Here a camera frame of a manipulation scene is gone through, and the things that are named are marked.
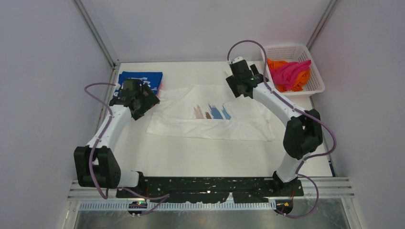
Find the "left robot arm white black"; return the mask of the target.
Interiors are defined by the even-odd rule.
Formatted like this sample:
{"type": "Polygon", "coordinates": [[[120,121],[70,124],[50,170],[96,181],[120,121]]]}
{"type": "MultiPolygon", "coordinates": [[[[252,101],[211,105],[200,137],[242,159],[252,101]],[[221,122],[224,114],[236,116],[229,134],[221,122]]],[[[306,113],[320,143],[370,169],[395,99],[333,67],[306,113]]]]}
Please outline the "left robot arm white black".
{"type": "Polygon", "coordinates": [[[160,100],[141,79],[124,79],[116,87],[118,94],[109,103],[102,102],[108,114],[95,136],[85,146],[78,146],[74,151],[77,179],[82,187],[128,187],[129,193],[139,198],[147,190],[146,184],[141,181],[142,172],[125,169],[120,165],[114,149],[130,119],[139,120],[160,100]]]}

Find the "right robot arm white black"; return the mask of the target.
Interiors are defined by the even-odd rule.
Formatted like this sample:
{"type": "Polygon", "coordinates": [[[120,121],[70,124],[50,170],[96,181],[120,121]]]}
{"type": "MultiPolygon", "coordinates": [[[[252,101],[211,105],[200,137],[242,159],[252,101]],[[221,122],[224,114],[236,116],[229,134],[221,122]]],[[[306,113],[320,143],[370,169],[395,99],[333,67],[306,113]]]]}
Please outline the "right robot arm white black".
{"type": "Polygon", "coordinates": [[[231,75],[226,81],[235,97],[249,97],[271,111],[285,126],[284,158],[273,173],[273,191],[286,195],[297,182],[297,170],[304,157],[323,143],[320,114],[317,110],[304,110],[296,106],[272,87],[254,64],[243,58],[228,62],[231,75]]]}

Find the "white printed t-shirt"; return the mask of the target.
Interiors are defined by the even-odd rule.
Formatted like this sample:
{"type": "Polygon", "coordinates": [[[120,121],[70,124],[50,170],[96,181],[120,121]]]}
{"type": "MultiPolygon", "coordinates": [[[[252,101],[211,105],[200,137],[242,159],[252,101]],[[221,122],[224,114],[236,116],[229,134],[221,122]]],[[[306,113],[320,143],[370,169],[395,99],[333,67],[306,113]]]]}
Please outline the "white printed t-shirt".
{"type": "Polygon", "coordinates": [[[225,85],[192,84],[160,91],[147,133],[211,140],[274,141],[273,114],[225,85]]]}

